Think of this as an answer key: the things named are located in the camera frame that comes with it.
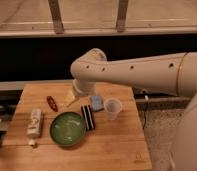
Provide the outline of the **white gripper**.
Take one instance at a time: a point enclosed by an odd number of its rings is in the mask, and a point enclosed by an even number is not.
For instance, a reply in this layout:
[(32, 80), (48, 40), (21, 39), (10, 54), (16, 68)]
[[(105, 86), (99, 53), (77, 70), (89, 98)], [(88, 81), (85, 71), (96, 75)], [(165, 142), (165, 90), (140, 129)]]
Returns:
[(66, 96), (67, 107), (76, 102), (78, 100), (77, 97), (86, 97), (93, 94), (95, 92), (95, 83), (74, 79), (72, 88), (73, 91), (70, 90)]

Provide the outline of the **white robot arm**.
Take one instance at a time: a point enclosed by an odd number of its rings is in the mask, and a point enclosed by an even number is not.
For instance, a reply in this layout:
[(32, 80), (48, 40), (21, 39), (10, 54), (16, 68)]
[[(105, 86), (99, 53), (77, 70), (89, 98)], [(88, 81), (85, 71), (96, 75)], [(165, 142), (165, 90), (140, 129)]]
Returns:
[(70, 67), (76, 98), (94, 92), (97, 82), (189, 97), (169, 151), (170, 171), (197, 171), (197, 52), (109, 61), (93, 48)]

